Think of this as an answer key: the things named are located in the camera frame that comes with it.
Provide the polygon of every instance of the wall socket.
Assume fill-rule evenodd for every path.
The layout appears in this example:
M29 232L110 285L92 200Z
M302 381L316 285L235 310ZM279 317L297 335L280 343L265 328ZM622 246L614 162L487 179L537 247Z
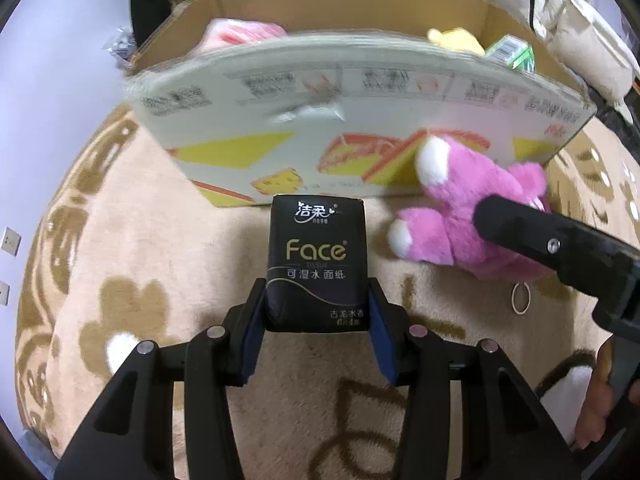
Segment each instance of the wall socket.
M0 305L6 306L9 301L9 285L5 282L0 282Z
M18 247L20 246L20 240L22 237L13 229L7 227L4 229L4 235L2 235L2 244L0 249L6 251L11 256L18 254Z

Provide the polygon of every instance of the pink plush toy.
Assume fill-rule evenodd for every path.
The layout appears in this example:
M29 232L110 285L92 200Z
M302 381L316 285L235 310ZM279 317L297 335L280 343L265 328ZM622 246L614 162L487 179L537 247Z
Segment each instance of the pink plush toy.
M545 173L539 164L514 164L508 170L449 137L431 136L415 161L418 179L436 209L403 209L388 232L401 258L457 265L481 279L526 282L550 272L520 254L485 242L473 226L476 204L499 194L540 210Z

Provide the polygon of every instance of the cardboard box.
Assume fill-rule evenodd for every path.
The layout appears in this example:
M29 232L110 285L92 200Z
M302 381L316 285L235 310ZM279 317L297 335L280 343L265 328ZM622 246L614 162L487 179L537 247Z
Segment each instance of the cardboard box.
M176 60L215 18L352 32ZM454 27L485 47L505 34L528 41L537 73L357 32L425 38ZM414 156L429 134L503 166L545 162L595 112L585 95L531 31L486 0L190 0L143 45L127 88L141 122L219 206L277 193L420 192Z

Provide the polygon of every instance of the human hand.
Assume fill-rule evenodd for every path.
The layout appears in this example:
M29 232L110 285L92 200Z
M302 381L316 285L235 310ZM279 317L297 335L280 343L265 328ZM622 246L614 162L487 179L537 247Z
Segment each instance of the human hand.
M613 390L607 384L612 364L612 345L608 339L598 350L596 367L591 374L587 394L575 424L575 439L580 448L598 442L604 435L606 420L613 409ZM640 405L640 381L629 391L629 400Z

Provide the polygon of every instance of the black tissue pack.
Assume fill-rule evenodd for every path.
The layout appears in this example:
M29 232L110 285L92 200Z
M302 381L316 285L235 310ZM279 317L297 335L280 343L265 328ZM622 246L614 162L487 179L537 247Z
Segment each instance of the black tissue pack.
M276 195L267 272L269 329L368 330L368 304L362 200Z

